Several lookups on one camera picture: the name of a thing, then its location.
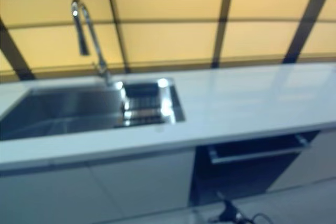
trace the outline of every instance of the sink basin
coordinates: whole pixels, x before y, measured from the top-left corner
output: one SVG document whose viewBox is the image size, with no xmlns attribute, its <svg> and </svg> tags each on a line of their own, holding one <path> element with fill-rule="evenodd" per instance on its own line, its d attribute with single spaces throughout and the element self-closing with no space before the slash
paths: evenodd
<svg viewBox="0 0 336 224">
<path fill-rule="evenodd" d="M 184 121 L 172 79 L 31 89 L 0 121 L 0 139 Z"/>
</svg>

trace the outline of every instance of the dark vertical strip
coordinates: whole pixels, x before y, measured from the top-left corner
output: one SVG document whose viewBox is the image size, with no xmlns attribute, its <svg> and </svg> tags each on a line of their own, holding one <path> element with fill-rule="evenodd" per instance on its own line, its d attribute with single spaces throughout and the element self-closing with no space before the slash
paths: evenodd
<svg viewBox="0 0 336 224">
<path fill-rule="evenodd" d="M 127 59 L 127 54 L 126 54 L 126 49 L 125 49 L 125 43 L 123 41 L 123 36 L 122 36 L 122 31 L 120 27 L 120 20 L 119 20 L 119 15 L 118 15 L 118 10 L 117 10 L 117 3 L 116 0 L 109 0 L 110 2 L 110 7 L 112 11 L 112 16 L 113 20 L 115 23 L 115 28 L 117 31 L 117 37 L 118 37 L 118 42 L 120 46 L 120 51 L 121 51 L 121 57 L 124 63 L 124 68 L 126 73 L 130 73 L 131 69 L 129 67 L 128 59 Z"/>
<path fill-rule="evenodd" d="M 29 69 L 28 64 L 15 45 L 11 35 L 9 34 L 5 24 L 0 19 L 0 49 L 8 60 L 9 64 L 16 72 L 20 80 L 33 80 L 35 79 L 33 73 Z"/>
<path fill-rule="evenodd" d="M 222 7 L 220 9 L 221 13 L 219 16 L 218 27 L 217 27 L 217 35 L 215 40 L 215 50 L 213 55 L 213 60 L 211 67 L 218 68 L 219 67 L 219 60 L 222 51 L 223 39 L 225 35 L 225 28 L 227 22 L 227 16 L 230 9 L 231 0 L 222 0 Z"/>
<path fill-rule="evenodd" d="M 295 63 L 326 0 L 309 0 L 305 13 L 282 63 Z"/>
</svg>

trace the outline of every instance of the pull-down faucet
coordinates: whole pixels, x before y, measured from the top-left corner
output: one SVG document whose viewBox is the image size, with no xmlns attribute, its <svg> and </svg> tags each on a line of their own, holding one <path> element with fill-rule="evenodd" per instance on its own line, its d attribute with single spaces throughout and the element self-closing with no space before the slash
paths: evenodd
<svg viewBox="0 0 336 224">
<path fill-rule="evenodd" d="M 100 50 L 100 46 L 96 37 L 96 33 L 93 29 L 93 24 L 92 24 L 92 20 L 90 18 L 89 15 L 89 11 L 86 8 L 85 4 L 81 1 L 81 0 L 72 0 L 71 3 L 71 14 L 72 17 L 74 19 L 74 23 L 75 23 L 75 27 L 77 30 L 77 34 L 78 34 L 78 43 L 79 43 L 79 50 L 80 50 L 80 54 L 81 55 L 89 55 L 89 49 L 87 47 L 86 44 L 86 40 L 85 40 L 85 36 L 83 33 L 83 29 L 82 29 L 82 25 L 80 23 L 80 18 L 79 18 L 79 10 L 81 9 L 84 17 L 85 17 L 85 21 L 88 24 L 90 33 L 91 33 L 91 37 L 93 40 L 93 44 L 95 45 L 95 49 L 96 49 L 96 53 L 98 55 L 98 65 L 97 65 L 97 70 L 99 73 L 99 76 L 101 76 L 102 78 L 104 78 L 106 85 L 110 84 L 110 72 L 108 70 L 108 66 L 106 64 L 106 61 L 104 60 L 104 57 L 101 53 Z"/>
</svg>

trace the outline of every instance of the cabinet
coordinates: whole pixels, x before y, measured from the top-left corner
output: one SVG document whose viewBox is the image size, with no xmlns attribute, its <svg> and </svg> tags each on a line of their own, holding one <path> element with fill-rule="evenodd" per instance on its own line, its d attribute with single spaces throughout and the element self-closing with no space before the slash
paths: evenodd
<svg viewBox="0 0 336 224">
<path fill-rule="evenodd" d="M 6 224 L 84 224 L 121 218 L 86 167 L 0 177 Z"/>
<path fill-rule="evenodd" d="M 188 206 L 194 149 L 91 166 L 126 217 Z"/>
<path fill-rule="evenodd" d="M 301 186 L 336 177 L 336 129 L 321 131 L 268 191 Z"/>
</svg>

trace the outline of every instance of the white countertop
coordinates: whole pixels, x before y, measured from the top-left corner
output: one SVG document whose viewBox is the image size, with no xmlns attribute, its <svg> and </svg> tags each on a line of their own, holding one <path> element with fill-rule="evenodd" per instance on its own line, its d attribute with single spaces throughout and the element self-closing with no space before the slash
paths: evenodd
<svg viewBox="0 0 336 224">
<path fill-rule="evenodd" d="M 336 65 L 312 63 L 117 75 L 173 78 L 186 121 L 0 142 L 0 169 L 24 168 L 336 127 Z M 0 115 L 32 87 L 98 77 L 0 85 Z"/>
</svg>

